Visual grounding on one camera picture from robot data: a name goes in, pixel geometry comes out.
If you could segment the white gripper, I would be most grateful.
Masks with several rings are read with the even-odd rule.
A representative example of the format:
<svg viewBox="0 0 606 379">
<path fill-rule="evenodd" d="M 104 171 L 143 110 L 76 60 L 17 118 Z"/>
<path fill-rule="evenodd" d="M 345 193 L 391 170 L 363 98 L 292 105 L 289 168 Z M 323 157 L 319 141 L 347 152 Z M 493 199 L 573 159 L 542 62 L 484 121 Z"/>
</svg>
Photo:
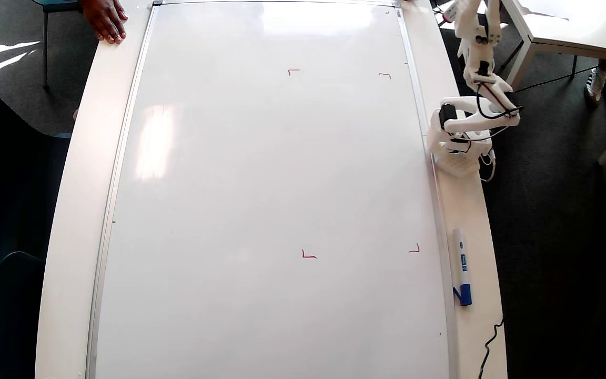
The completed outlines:
<svg viewBox="0 0 606 379">
<path fill-rule="evenodd" d="M 456 1 L 457 58 L 463 62 L 493 62 L 494 49 L 502 39 L 502 2 L 486 1 L 487 21 L 478 21 L 479 5 L 480 1 Z"/>
</svg>

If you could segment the person's bare hand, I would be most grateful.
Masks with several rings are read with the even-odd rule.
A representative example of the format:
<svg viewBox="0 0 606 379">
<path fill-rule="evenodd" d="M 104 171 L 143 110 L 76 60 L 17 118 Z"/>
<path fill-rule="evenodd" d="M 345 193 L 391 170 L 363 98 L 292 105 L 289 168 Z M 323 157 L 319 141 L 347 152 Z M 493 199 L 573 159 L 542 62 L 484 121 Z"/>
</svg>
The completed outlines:
<svg viewBox="0 0 606 379">
<path fill-rule="evenodd" d="M 99 41 L 119 45 L 127 38 L 124 24 L 128 15 L 119 1 L 86 0 L 78 3 Z"/>
</svg>

